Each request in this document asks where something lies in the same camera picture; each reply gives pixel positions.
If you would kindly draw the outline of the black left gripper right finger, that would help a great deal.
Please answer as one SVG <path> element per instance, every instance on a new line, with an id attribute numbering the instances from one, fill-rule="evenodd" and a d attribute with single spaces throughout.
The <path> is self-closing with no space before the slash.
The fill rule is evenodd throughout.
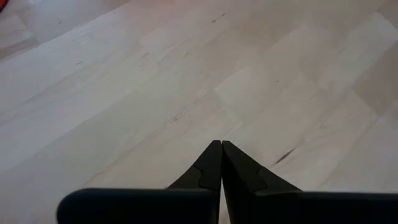
<path id="1" fill-rule="evenodd" d="M 231 224 L 398 224 L 398 194 L 303 191 L 223 141 Z"/>

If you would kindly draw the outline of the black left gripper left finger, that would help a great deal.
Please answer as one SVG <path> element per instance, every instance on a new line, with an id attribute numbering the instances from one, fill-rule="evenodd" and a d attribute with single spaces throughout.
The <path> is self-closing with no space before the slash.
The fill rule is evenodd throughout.
<path id="1" fill-rule="evenodd" d="M 59 203 L 58 224 L 218 224 L 222 144 L 212 141 L 165 189 L 88 188 Z"/>

